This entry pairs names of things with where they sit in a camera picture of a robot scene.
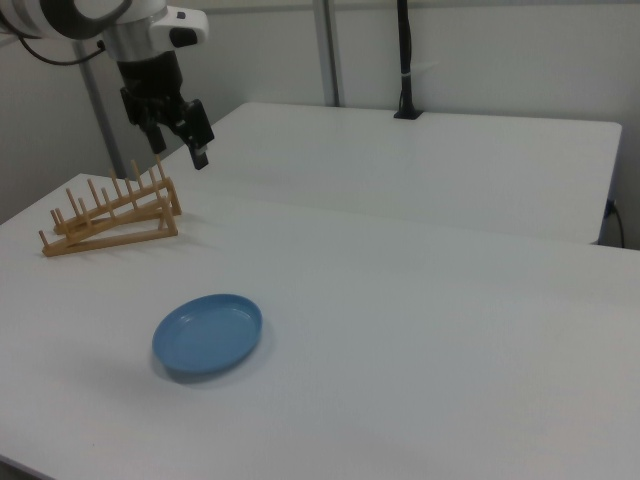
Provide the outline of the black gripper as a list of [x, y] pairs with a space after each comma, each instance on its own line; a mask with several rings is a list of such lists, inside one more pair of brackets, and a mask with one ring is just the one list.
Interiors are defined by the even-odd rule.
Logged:
[[145, 134], [152, 152], [160, 154], [166, 149], [158, 126], [163, 123], [188, 147], [194, 168], [206, 167], [214, 133], [202, 102], [187, 102], [181, 96], [183, 78], [176, 54], [165, 52], [146, 60], [118, 62], [117, 66], [129, 121]]

